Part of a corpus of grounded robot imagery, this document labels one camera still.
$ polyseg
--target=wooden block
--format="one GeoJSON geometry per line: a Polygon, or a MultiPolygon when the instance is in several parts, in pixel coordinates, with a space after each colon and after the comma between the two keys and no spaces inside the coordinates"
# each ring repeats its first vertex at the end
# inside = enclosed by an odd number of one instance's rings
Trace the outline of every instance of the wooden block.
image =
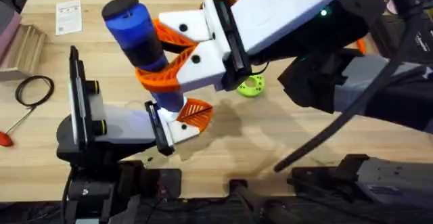
{"type": "Polygon", "coordinates": [[[32,76],[39,63],[46,35],[33,25],[20,25],[0,64],[0,81],[32,76]]]}

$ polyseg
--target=black cap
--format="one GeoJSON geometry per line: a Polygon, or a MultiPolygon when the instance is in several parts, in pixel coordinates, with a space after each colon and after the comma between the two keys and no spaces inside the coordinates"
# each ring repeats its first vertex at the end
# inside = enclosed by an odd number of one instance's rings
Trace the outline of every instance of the black cap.
{"type": "Polygon", "coordinates": [[[138,0],[113,0],[102,9],[102,18],[107,21],[119,14],[123,14],[137,4],[138,0]]]}

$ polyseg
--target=black cable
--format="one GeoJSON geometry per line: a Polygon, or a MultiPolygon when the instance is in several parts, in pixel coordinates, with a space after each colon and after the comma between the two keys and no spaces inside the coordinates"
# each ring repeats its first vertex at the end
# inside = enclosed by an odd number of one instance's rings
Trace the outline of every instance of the black cable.
{"type": "Polygon", "coordinates": [[[334,122],[327,126],[324,130],[318,133],[314,138],[310,139],[303,146],[295,150],[289,156],[284,158],[282,161],[274,167],[275,172],[279,172],[284,168],[290,166],[292,163],[296,162],[318,146],[320,146],[324,141],[329,139],[338,130],[340,130],[356,113],[358,113],[361,108],[378,92],[380,89],[386,85],[390,77],[395,73],[397,68],[403,61],[406,51],[411,46],[413,38],[419,27],[421,21],[421,14],[412,16],[406,22],[405,31],[402,35],[400,45],[397,49],[395,56],[388,62],[385,68],[380,71],[376,78],[371,82],[364,92],[351,104],[347,109],[341,113],[334,122]]]}
{"type": "Polygon", "coordinates": [[[72,177],[75,173],[75,167],[71,166],[68,179],[66,180],[65,188],[63,189],[62,201],[60,202],[60,222],[61,224],[65,224],[65,210],[66,210],[66,198],[68,197],[68,190],[70,183],[72,181],[72,177]]]}
{"type": "Polygon", "coordinates": [[[15,99],[20,104],[22,104],[23,106],[26,106],[27,108],[36,108],[37,106],[44,104],[53,95],[53,92],[54,92],[54,82],[52,79],[50,79],[47,76],[35,75],[35,76],[28,77],[27,79],[25,79],[24,81],[22,81],[18,85],[18,87],[15,90],[15,99]],[[34,102],[34,103],[24,102],[22,100],[22,92],[23,92],[24,88],[27,86],[27,84],[29,84],[30,82],[33,82],[37,79],[43,79],[47,83],[47,85],[49,87],[47,94],[37,102],[34,102]]]}
{"type": "MultiPolygon", "coordinates": [[[[213,205],[213,204],[224,204],[226,203],[226,201],[228,200],[228,197],[222,198],[221,200],[215,200],[215,201],[211,201],[211,200],[206,200],[207,203],[202,204],[200,206],[194,207],[194,208],[155,208],[155,210],[160,211],[160,212],[167,212],[167,213],[178,213],[178,212],[193,212],[193,211],[197,211],[200,210],[201,208],[213,205]]],[[[145,204],[146,206],[149,207],[153,207],[152,205],[143,202],[143,204],[145,204]]]]}
{"type": "Polygon", "coordinates": [[[156,203],[156,204],[153,206],[153,208],[150,210],[149,215],[147,216],[147,220],[146,220],[145,224],[148,224],[148,223],[149,223],[149,221],[150,221],[150,217],[152,217],[152,214],[155,212],[156,207],[158,207],[158,205],[161,203],[161,201],[162,201],[162,199],[160,199],[160,200],[158,201],[158,203],[156,203]]]}
{"type": "Polygon", "coordinates": [[[54,82],[52,79],[50,79],[47,76],[35,75],[35,76],[28,77],[27,79],[22,81],[15,90],[15,99],[17,100],[18,103],[22,104],[23,106],[26,106],[27,109],[29,109],[29,111],[20,120],[18,120],[18,122],[15,122],[15,124],[6,133],[9,133],[14,128],[16,128],[23,120],[26,120],[27,117],[30,116],[30,114],[38,106],[40,106],[41,104],[44,104],[53,95],[53,93],[54,93],[54,82]],[[27,86],[27,84],[29,84],[30,82],[33,82],[37,79],[43,79],[47,83],[47,85],[49,87],[47,94],[37,102],[34,102],[34,103],[24,102],[24,100],[22,99],[22,92],[23,92],[24,88],[27,86]]]}
{"type": "Polygon", "coordinates": [[[256,224],[256,221],[254,220],[254,215],[251,211],[250,206],[248,206],[248,203],[246,202],[245,198],[242,197],[242,195],[239,194],[238,192],[235,192],[235,195],[237,196],[237,198],[241,202],[241,205],[244,207],[245,214],[248,216],[250,223],[256,224]]]}
{"type": "Polygon", "coordinates": [[[258,72],[252,72],[250,76],[262,74],[264,71],[266,71],[266,69],[268,68],[268,66],[269,66],[269,61],[266,63],[266,66],[262,70],[260,70],[258,72]]]}

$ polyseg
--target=black screw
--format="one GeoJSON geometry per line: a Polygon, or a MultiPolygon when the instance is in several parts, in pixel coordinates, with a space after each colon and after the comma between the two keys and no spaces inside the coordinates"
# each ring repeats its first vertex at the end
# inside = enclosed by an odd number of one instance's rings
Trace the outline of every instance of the black screw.
{"type": "Polygon", "coordinates": [[[191,60],[193,63],[197,64],[200,62],[200,56],[199,55],[193,55],[191,60]]]}
{"type": "Polygon", "coordinates": [[[186,30],[188,30],[188,26],[186,24],[181,24],[179,26],[179,30],[182,32],[185,32],[186,30]]]}

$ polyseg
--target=black clamp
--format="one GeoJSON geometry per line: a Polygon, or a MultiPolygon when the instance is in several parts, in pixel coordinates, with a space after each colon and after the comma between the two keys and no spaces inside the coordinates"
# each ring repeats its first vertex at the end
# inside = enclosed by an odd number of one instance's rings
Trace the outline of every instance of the black clamp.
{"type": "Polygon", "coordinates": [[[170,156],[175,149],[172,145],[168,144],[167,138],[165,137],[164,129],[162,128],[161,120],[157,113],[159,109],[158,104],[148,101],[144,103],[144,106],[146,107],[147,113],[149,113],[150,122],[154,130],[156,148],[158,148],[161,154],[170,156]]]}
{"type": "Polygon", "coordinates": [[[216,12],[223,27],[227,41],[231,49],[229,58],[225,61],[225,74],[222,79],[224,90],[231,91],[236,89],[251,74],[251,63],[248,54],[245,52],[239,31],[236,26],[235,18],[231,12],[233,0],[213,0],[216,12]]]}

